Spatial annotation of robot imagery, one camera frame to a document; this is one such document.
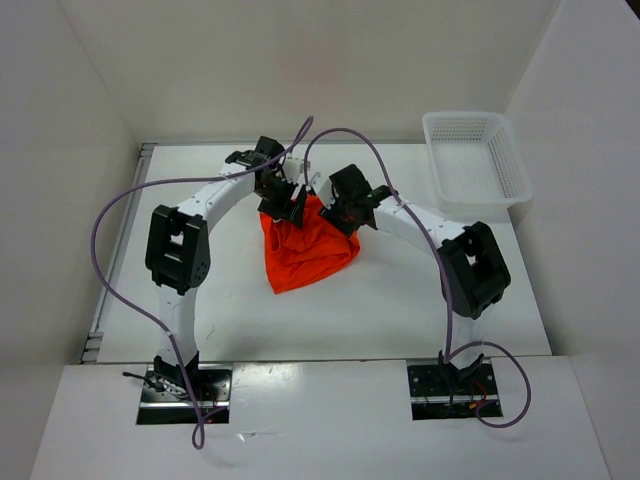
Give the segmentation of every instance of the white basket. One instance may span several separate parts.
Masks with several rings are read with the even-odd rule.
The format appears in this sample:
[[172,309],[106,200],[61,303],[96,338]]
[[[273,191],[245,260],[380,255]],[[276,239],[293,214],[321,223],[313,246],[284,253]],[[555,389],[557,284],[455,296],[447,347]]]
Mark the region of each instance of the white basket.
[[427,113],[422,125],[438,206],[443,212],[495,212],[533,196],[504,116]]

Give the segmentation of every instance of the white table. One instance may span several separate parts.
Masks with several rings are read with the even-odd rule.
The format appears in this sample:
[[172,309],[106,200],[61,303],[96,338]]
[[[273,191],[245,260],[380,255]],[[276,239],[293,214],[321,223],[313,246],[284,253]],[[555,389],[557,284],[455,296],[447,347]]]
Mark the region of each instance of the white table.
[[[156,147],[146,178],[212,176],[234,150],[248,145]],[[396,188],[421,206],[433,205],[424,145],[380,145]],[[356,163],[372,186],[383,183],[363,145],[319,145],[312,162],[326,173]],[[202,185],[153,187],[142,192],[130,236],[118,252],[112,282],[157,313],[157,296],[144,254],[151,212],[176,205]],[[212,268],[200,287],[196,340],[203,361],[293,361],[435,357],[442,348],[445,302],[435,261],[402,240],[368,228],[347,269],[307,288],[274,295],[264,268],[256,196],[240,202],[211,236]],[[550,355],[540,313],[505,211],[487,222],[512,276],[496,306],[487,339],[515,355]],[[99,328],[99,363],[150,362],[158,328],[111,297]]]
[[[528,357],[533,401],[515,427],[412,421],[406,363],[236,364],[228,425],[136,426],[141,365],[66,367],[31,480],[608,479],[571,362]],[[493,360],[505,419],[520,374]]]

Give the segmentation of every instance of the white wall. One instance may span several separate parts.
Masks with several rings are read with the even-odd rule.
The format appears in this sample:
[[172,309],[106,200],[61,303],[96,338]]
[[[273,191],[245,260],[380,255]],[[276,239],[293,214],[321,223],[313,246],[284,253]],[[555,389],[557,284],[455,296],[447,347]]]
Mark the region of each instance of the white wall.
[[61,0],[144,140],[357,126],[424,138],[427,111],[501,111],[556,0]]
[[[130,184],[136,146],[60,7],[0,0],[0,465],[27,478],[62,365],[99,292],[99,207]],[[105,226],[108,257],[119,219]]]
[[627,5],[564,0],[506,110],[536,190],[518,240],[616,479],[640,470],[639,85]]

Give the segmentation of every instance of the red cloth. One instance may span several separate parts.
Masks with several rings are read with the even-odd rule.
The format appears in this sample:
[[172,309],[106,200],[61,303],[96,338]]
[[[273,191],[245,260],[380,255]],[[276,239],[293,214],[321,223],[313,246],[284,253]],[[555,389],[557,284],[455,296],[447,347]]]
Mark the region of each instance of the red cloth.
[[267,278],[275,293],[305,287],[333,275],[358,255],[357,235],[347,238],[318,215],[321,209],[318,197],[307,197],[302,229],[260,214]]

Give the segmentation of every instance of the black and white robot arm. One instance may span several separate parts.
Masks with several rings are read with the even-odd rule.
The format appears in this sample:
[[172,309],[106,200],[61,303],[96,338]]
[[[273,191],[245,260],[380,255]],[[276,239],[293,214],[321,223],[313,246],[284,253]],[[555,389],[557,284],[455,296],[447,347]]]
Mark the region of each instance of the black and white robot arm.
[[[225,180],[206,185],[176,207],[159,206],[153,213],[145,262],[158,288],[160,319],[173,332],[192,383],[198,382],[195,299],[211,266],[208,237],[213,227],[251,193],[262,198],[259,211],[302,227],[307,195],[307,188],[298,183],[302,162],[288,159],[259,168],[283,150],[275,140],[261,137],[255,150],[234,152],[227,158],[220,172]],[[257,171],[234,176],[249,169]],[[399,205],[387,186],[372,189],[355,165],[330,176],[312,172],[309,183],[309,193],[324,205],[320,216],[346,236],[368,225],[432,254],[404,210],[404,202]],[[490,308],[502,298],[511,280],[491,229],[481,222],[465,226],[448,221],[415,205],[411,209],[428,229],[449,279],[454,311],[452,351],[482,340]],[[453,375],[474,370],[481,358],[479,349],[465,350],[451,361],[456,369]],[[176,354],[164,335],[154,373],[169,391],[184,393]]]

